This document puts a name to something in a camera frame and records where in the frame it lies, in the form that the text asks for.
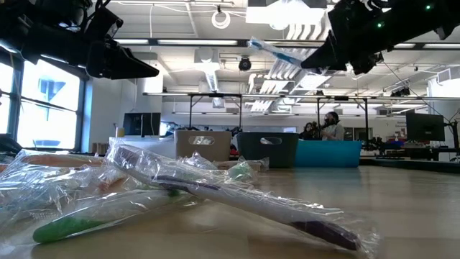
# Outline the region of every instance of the person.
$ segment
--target person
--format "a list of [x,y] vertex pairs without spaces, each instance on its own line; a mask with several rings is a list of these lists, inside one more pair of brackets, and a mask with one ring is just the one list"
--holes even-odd
[[345,129],[339,124],[339,115],[336,112],[328,112],[324,122],[321,130],[323,140],[344,140]]
[[304,126],[303,132],[299,134],[299,138],[301,140],[313,140],[315,138],[315,131],[311,122]]

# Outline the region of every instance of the security camera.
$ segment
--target security camera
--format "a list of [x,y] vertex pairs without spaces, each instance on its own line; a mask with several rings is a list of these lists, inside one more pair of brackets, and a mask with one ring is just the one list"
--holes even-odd
[[239,61],[238,68],[240,71],[248,71],[251,69],[251,61],[249,61],[248,57],[242,57],[241,61]]

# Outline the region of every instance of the table surface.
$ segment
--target table surface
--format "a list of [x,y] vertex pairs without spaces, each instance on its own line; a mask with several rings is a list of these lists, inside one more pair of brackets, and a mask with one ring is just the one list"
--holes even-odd
[[[458,176],[372,166],[305,168],[263,173],[258,187],[372,218],[385,238],[378,258],[460,257]],[[355,258],[283,231],[278,223],[210,201],[167,217],[0,251],[0,258]]]

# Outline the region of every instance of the dark bin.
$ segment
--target dark bin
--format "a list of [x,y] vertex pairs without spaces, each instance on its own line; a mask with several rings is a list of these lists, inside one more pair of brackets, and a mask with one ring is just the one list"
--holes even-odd
[[295,133],[242,132],[238,152],[247,160],[270,158],[270,168],[292,168],[299,140]]

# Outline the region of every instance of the face mask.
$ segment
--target face mask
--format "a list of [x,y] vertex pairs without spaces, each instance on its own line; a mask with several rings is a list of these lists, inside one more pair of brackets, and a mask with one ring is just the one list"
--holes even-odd
[[325,122],[327,125],[334,124],[335,119],[324,119],[324,122]]

